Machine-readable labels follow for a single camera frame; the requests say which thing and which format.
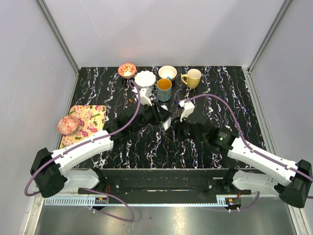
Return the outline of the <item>white remote control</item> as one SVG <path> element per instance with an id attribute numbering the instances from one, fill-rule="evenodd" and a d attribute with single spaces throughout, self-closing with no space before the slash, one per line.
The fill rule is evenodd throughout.
<path id="1" fill-rule="evenodd" d="M 166 131 L 170 127 L 172 113 L 168 110 L 166 105 L 161 105 L 160 115 L 162 118 L 163 129 L 164 129 L 164 131 Z"/>

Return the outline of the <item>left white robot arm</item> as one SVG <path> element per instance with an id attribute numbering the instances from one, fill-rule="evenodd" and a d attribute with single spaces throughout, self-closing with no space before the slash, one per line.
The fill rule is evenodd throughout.
<path id="1" fill-rule="evenodd" d="M 103 129 L 69 147 L 52 152 L 39 150 L 30 169 L 31 182 L 35 182 L 38 194 L 52 197 L 64 189 L 88 188 L 102 193 L 106 182 L 96 170 L 75 170 L 74 166 L 101 153 L 112 150 L 147 125 L 165 124 L 171 112 L 153 102 L 151 106 L 140 105 L 131 113 L 129 108 L 117 118 L 110 120 Z"/>

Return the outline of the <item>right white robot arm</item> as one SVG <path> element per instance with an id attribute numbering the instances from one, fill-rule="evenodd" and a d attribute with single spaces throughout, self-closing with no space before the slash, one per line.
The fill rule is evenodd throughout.
<path id="1" fill-rule="evenodd" d="M 198 141 L 214 154 L 227 155 L 261 171 L 252 174 L 234 170 L 232 177 L 222 182 L 226 193 L 259 191 L 276 195 L 296 208 L 303 208 L 309 198 L 313 170 L 312 164 L 306 160 L 286 160 L 254 146 L 227 128 L 189 122 L 186 118 L 172 120 L 165 133 L 171 141 Z"/>

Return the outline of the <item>blue mug orange inside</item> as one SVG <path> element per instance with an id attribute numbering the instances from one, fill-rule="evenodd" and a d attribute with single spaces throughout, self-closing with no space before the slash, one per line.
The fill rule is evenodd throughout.
<path id="1" fill-rule="evenodd" d="M 162 78 L 156 84 L 156 96 L 162 102 L 169 101 L 172 93 L 172 82 L 170 79 Z"/>

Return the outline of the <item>white scalloped bowl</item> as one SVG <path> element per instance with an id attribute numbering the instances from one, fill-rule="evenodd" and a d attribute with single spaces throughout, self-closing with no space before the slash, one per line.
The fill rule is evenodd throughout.
<path id="1" fill-rule="evenodd" d="M 151 87 L 156 82 L 156 76 L 151 71 L 141 71 L 136 74 L 134 81 L 140 89 Z"/>

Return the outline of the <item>cream round bowl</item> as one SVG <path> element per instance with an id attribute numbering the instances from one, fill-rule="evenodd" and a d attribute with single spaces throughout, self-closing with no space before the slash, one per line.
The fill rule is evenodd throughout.
<path id="1" fill-rule="evenodd" d="M 163 66 L 158 70 L 158 75 L 161 79 L 170 78 L 170 81 L 174 81 L 177 76 L 177 70 L 173 66 Z"/>

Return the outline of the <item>yellow mug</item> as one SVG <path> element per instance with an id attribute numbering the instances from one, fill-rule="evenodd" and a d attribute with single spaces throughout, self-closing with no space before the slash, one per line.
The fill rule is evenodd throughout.
<path id="1" fill-rule="evenodd" d="M 190 69 L 187 74 L 181 75 L 182 82 L 191 89 L 195 89 L 201 80 L 201 71 L 198 69 Z"/>

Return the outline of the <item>orange floral small bowl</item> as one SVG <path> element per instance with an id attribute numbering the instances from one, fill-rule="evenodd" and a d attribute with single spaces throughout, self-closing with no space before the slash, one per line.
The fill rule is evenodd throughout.
<path id="1" fill-rule="evenodd" d="M 132 63 L 124 63 L 118 68 L 119 75 L 127 79 L 132 78 L 135 75 L 136 71 L 137 68 Z"/>

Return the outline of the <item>floral rectangular tray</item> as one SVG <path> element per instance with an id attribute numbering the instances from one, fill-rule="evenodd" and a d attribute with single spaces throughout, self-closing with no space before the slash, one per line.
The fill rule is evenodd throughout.
<path id="1" fill-rule="evenodd" d="M 76 116 L 80 122 L 78 130 L 68 136 L 63 135 L 59 148 L 66 148 L 92 136 L 104 127 L 107 107 L 104 105 L 75 105 L 69 115 Z"/>

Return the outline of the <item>red patterned bowl on tray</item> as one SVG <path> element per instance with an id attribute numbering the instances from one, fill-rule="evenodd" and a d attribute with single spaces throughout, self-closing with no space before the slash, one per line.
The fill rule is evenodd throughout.
<path id="1" fill-rule="evenodd" d="M 58 122 L 57 130 L 62 135 L 71 135 L 80 127 L 80 121 L 76 116 L 68 115 Z"/>

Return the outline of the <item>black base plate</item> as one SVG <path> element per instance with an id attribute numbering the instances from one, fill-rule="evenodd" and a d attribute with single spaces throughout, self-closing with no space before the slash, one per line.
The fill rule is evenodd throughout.
<path id="1" fill-rule="evenodd" d="M 100 194 L 75 184 L 45 199 L 53 206 L 228 207 L 238 195 L 268 193 L 272 180 L 253 169 L 98 169 Z"/>

